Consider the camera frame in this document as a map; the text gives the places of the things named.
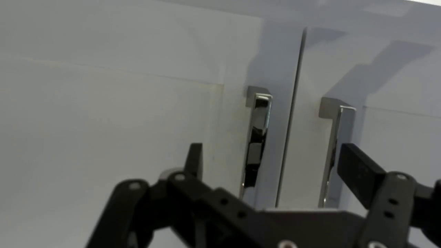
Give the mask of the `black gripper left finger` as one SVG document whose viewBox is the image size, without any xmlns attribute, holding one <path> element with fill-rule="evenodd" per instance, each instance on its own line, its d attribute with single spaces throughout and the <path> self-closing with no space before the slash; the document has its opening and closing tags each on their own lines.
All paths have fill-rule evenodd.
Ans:
<svg viewBox="0 0 441 248">
<path fill-rule="evenodd" d="M 203 145 L 192 144 L 188 152 L 185 173 L 202 180 L 203 178 Z"/>
</svg>

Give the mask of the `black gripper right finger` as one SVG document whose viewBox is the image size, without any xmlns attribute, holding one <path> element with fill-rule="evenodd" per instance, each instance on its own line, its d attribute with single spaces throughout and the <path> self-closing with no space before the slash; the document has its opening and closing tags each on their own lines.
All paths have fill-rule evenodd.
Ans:
<svg viewBox="0 0 441 248">
<path fill-rule="evenodd" d="M 362 206 L 370 209 L 386 171 L 355 144 L 344 144 L 340 154 L 338 176 Z"/>
</svg>

